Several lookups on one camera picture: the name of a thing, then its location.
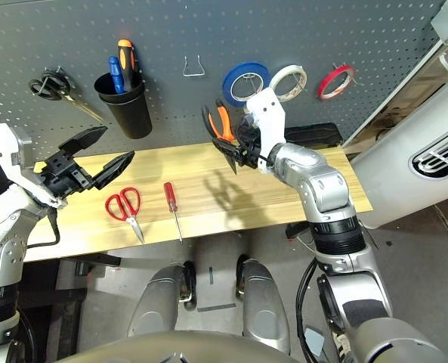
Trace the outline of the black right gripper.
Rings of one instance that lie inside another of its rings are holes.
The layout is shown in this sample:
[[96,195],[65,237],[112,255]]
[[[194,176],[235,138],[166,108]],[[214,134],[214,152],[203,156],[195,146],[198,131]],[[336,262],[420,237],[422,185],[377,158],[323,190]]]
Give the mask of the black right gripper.
[[[254,127],[252,115],[245,115],[236,127],[235,136],[239,145],[246,152],[246,165],[256,169],[261,153],[261,132]],[[213,145],[224,155],[233,173],[236,174],[236,161],[234,159],[236,147],[226,140],[213,140]]]

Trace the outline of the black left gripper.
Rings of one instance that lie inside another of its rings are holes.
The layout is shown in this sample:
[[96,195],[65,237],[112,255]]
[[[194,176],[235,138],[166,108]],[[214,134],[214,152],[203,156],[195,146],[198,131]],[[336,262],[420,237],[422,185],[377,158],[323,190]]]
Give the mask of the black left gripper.
[[135,152],[130,151],[108,162],[93,178],[74,159],[73,155],[95,144],[108,130],[106,126],[86,129],[59,145],[59,151],[44,160],[42,178],[44,185],[55,197],[68,197],[95,187],[106,187],[130,165]]

